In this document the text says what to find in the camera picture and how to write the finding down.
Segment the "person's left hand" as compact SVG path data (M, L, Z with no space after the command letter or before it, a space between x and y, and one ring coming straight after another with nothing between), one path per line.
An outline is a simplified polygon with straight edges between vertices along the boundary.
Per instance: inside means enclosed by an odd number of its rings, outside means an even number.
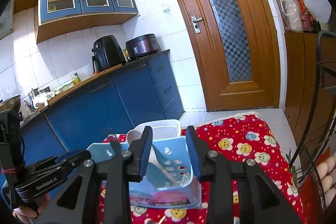
M21 223L30 224L32 219L35 219L38 214L41 214L45 210L50 201L50 194L47 193L37 199L37 205L39 206L37 209L21 205L13 210L13 216L17 220L20 220Z

